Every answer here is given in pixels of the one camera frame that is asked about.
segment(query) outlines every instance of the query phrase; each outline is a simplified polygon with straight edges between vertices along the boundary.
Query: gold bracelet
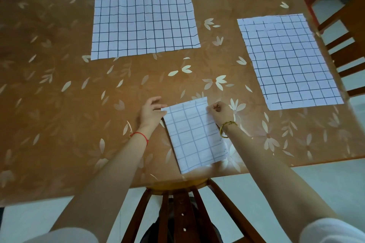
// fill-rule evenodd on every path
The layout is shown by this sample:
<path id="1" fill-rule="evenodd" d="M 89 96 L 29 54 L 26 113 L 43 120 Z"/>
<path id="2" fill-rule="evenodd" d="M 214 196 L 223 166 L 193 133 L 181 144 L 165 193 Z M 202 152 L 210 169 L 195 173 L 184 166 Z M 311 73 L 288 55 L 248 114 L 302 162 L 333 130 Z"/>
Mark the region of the gold bracelet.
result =
<path id="1" fill-rule="evenodd" d="M 237 123 L 235 121 L 227 121 L 227 122 L 224 122 L 222 124 L 222 126 L 219 128 L 219 134 L 221 135 L 222 138 L 228 138 L 227 136 L 222 136 L 222 132 L 223 132 L 223 126 L 224 125 L 231 125 L 231 124 L 235 124 L 237 125 Z"/>

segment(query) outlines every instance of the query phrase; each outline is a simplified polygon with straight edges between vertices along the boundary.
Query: table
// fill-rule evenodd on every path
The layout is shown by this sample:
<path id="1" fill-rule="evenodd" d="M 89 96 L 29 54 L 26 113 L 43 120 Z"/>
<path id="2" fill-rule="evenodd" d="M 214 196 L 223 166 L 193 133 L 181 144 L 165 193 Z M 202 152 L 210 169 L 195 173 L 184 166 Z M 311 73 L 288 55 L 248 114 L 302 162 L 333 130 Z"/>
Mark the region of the table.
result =
<path id="1" fill-rule="evenodd" d="M 290 166 L 364 157 L 363 132 L 318 35 L 346 103 L 283 111 L 265 104 L 236 19 L 303 13 L 316 32 L 303 0 L 193 4 L 201 48 L 90 61 L 94 0 L 0 0 L 2 206 L 73 195 L 127 142 L 141 104 L 155 95 L 168 105 L 203 95 L 209 104 L 232 100 L 237 122 L 258 151 Z M 185 65 L 192 73 L 180 71 Z M 221 75 L 223 90 L 214 83 Z M 203 79 L 212 79 L 207 90 Z M 159 125 L 132 187 L 247 172 L 230 147 L 223 162 L 182 176 Z"/>

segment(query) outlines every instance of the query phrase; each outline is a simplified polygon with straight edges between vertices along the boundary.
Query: hand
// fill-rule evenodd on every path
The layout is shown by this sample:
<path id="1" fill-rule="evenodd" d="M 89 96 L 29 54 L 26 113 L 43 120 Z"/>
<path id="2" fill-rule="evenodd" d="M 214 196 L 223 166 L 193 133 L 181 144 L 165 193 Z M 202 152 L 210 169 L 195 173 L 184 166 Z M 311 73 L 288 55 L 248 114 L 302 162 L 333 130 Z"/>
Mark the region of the hand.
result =
<path id="1" fill-rule="evenodd" d="M 221 126 L 227 121 L 233 121 L 233 112 L 231 108 L 223 102 L 217 102 L 207 107 L 208 113 L 212 114 L 214 121 Z"/>
<path id="2" fill-rule="evenodd" d="M 156 129 L 161 121 L 161 118 L 166 115 L 166 111 L 161 111 L 161 108 L 167 107 L 165 104 L 155 104 L 161 96 L 149 98 L 140 110 L 140 126 L 138 131 L 143 133 L 148 139 L 152 132 Z"/>

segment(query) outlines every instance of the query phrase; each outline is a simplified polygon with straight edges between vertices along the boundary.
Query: paper sheet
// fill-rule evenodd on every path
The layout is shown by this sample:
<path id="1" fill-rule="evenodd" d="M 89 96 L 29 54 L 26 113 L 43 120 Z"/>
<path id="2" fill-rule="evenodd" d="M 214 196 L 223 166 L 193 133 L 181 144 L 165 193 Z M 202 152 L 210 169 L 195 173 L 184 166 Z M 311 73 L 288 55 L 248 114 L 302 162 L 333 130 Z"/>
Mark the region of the paper sheet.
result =
<path id="1" fill-rule="evenodd" d="M 182 174 L 221 161 L 228 154 L 207 105 L 204 97 L 161 109 L 167 111 L 163 119 Z"/>
<path id="2" fill-rule="evenodd" d="M 237 22 L 269 110 L 344 103 L 303 14 Z"/>
<path id="3" fill-rule="evenodd" d="M 199 47 L 191 0 L 95 0 L 91 60 Z"/>

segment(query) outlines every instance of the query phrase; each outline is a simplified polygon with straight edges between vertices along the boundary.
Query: white tile floor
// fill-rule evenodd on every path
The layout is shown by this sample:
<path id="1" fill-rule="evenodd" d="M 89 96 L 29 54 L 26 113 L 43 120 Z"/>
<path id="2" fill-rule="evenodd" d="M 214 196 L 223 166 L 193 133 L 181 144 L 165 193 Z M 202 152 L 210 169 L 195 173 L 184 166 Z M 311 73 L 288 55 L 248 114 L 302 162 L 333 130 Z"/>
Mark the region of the white tile floor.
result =
<path id="1" fill-rule="evenodd" d="M 341 6 L 343 5 L 339 0 L 321 0 L 313 8 L 318 20 L 322 22 Z M 335 28 L 330 28 L 331 30 L 328 29 L 323 34 L 325 43 L 329 43 L 345 33 L 346 29 L 341 24 L 335 25 Z M 354 84 L 355 80 L 344 81 L 345 86 L 359 87 L 360 85 Z M 364 99 L 365 97 L 352 100 L 362 123 L 365 123 Z M 365 159 L 297 167 L 294 170 L 322 196 L 342 219 L 365 231 Z M 251 175 L 242 174 L 215 178 L 214 180 L 264 240 L 270 243 L 290 242 Z M 144 188 L 128 191 L 110 233 L 108 243 L 121 241 L 143 192 Z M 229 243 L 242 237 L 241 232 L 210 189 L 202 188 L 199 192 L 211 221 L 221 232 L 223 242 Z M 5 208 L 0 230 L 0 243 L 21 243 L 48 232 L 70 200 L 70 197 L 60 198 Z M 149 201 L 136 242 L 140 241 L 144 232 L 156 220 L 160 205 L 161 198 L 159 197 L 153 196 Z"/>

